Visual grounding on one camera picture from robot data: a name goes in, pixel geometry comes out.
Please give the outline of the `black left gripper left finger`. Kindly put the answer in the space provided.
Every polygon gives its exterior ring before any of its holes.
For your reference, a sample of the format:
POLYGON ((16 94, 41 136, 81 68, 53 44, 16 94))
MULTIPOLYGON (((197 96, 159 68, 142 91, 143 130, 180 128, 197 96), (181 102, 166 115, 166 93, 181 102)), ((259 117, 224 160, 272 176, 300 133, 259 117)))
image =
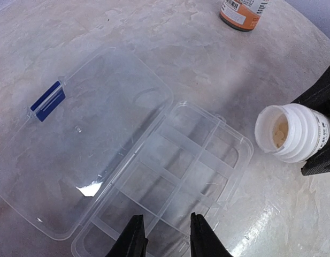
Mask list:
POLYGON ((133 215, 106 257, 146 256, 147 244, 143 215, 133 215))

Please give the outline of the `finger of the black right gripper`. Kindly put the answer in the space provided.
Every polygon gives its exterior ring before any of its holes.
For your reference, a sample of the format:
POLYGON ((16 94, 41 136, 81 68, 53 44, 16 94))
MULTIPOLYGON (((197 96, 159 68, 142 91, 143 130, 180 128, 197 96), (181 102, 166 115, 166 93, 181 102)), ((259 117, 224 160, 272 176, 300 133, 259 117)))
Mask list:
POLYGON ((303 176, 330 172, 330 145, 325 146, 307 160, 301 173, 303 176))
POLYGON ((330 119, 330 66, 308 90, 294 99, 292 103, 320 112, 330 119))

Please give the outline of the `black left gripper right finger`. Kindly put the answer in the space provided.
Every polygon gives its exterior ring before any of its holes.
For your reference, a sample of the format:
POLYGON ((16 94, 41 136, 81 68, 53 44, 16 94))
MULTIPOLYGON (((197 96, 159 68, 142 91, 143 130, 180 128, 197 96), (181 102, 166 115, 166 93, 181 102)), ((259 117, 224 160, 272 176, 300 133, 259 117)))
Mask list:
POLYGON ((231 255, 204 216, 196 213, 191 213, 190 216, 190 253, 193 257, 231 255))

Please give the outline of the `white pill bottle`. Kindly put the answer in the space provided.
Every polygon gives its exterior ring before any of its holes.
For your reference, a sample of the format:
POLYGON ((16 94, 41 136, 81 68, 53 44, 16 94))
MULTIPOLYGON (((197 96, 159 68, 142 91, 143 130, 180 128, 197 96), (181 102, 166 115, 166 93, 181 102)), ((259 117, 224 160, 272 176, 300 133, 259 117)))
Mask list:
POLYGON ((282 162, 303 162, 330 143, 330 119, 297 103, 271 105, 257 117, 255 139, 282 162))

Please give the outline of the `clear plastic pill organizer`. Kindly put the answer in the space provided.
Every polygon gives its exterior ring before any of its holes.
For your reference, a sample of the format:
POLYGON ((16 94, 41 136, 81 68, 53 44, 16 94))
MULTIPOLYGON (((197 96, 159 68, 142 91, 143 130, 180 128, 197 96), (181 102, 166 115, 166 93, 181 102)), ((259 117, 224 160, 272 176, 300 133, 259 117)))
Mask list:
POLYGON ((142 215, 146 256, 190 256, 190 216, 219 224, 253 155, 129 51, 101 47, 0 131, 0 197, 74 256, 105 256, 142 215))

